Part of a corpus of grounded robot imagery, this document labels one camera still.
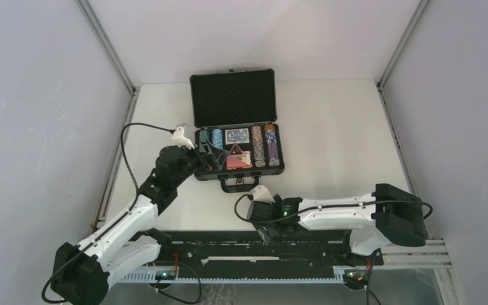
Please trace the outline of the red triangular dealer button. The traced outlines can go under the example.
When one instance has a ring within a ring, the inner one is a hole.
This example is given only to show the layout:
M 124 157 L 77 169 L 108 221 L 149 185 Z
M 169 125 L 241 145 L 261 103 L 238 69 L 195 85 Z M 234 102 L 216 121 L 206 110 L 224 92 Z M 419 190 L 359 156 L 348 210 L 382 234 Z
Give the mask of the red triangular dealer button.
M 242 154 L 244 154 L 244 151 L 238 144 L 233 144 L 233 146 L 229 150 L 230 156 L 242 155 Z

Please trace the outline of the red playing card deck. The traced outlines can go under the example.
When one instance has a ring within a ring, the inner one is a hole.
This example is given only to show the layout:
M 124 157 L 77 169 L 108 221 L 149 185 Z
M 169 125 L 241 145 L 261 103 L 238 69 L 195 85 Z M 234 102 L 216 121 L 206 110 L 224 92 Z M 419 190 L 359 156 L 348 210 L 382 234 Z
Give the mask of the red playing card deck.
M 253 167 L 253 164 L 250 151 L 244 151 L 243 154 L 231 154 L 226 159 L 226 168 L 228 170 L 246 169 L 251 167 Z

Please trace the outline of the blue playing card deck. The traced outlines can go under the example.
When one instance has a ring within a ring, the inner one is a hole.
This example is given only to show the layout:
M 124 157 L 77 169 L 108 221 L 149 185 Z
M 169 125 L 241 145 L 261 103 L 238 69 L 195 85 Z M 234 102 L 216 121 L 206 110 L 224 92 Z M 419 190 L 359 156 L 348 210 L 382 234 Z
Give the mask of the blue playing card deck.
M 224 131 L 225 143 L 247 144 L 250 142 L 250 132 L 248 128 L 229 129 Z

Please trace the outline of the black poker chip case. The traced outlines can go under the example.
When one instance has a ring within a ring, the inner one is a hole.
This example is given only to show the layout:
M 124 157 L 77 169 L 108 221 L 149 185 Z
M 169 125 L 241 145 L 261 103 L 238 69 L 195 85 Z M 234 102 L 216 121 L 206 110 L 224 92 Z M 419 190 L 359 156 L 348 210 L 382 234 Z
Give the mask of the black poker chip case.
M 212 72 L 193 74 L 189 78 L 193 106 L 196 143 L 199 146 L 199 132 L 210 132 L 219 128 L 223 132 L 229 129 L 248 128 L 250 142 L 238 144 L 243 151 L 250 151 L 253 167 L 228 170 L 226 162 L 222 170 L 196 172 L 199 181 L 218 180 L 225 193 L 240 193 L 251 190 L 259 184 L 260 177 L 279 175 L 285 169 L 285 160 L 280 140 L 280 129 L 276 123 L 276 86 L 275 71 L 272 68 L 249 71 Z M 269 166 L 265 126 L 274 124 L 278 140 L 279 166 Z M 252 127 L 260 126 L 264 143 L 266 166 L 256 167 L 253 154 Z M 230 150 L 233 144 L 227 145 Z

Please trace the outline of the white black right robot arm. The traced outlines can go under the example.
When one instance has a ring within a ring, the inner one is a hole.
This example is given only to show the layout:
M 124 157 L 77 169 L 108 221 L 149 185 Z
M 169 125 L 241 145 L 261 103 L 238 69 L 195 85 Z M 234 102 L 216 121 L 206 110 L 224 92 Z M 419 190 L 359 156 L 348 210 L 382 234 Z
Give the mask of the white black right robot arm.
M 371 193 L 331 200 L 283 199 L 258 185 L 246 197 L 247 216 L 238 218 L 251 223 L 264 243 L 293 231 L 346 231 L 341 250 L 349 264 L 359 264 L 389 244 L 424 246 L 425 220 L 433 212 L 429 203 L 391 184 L 376 184 Z

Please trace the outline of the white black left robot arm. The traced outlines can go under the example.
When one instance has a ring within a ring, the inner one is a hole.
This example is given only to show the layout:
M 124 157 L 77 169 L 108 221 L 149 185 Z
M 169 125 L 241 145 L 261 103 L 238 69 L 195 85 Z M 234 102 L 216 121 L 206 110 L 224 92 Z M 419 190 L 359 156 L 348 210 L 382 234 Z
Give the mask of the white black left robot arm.
M 196 171 L 221 168 L 228 155 L 208 141 L 199 147 L 164 147 L 150 176 L 117 216 L 75 245 L 64 243 L 58 248 L 42 300 L 47 304 L 100 304 L 117 281 L 139 266 L 152 261 L 169 263 L 173 257 L 170 244 L 149 235 L 134 242 L 130 239 L 169 207 L 185 180 Z

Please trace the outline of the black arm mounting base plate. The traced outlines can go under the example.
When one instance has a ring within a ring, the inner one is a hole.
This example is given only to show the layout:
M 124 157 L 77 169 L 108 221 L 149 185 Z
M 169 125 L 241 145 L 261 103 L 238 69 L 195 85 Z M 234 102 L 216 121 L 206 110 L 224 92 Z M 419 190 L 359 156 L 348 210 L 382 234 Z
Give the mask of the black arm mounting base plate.
M 345 231 L 299 231 L 264 243 L 252 231 L 139 232 L 126 244 L 140 250 L 154 238 L 158 257 L 126 267 L 113 259 L 114 282 L 135 283 L 358 283 L 367 279 L 366 268 L 400 269 L 389 263 L 387 248 L 372 256 L 351 254 Z

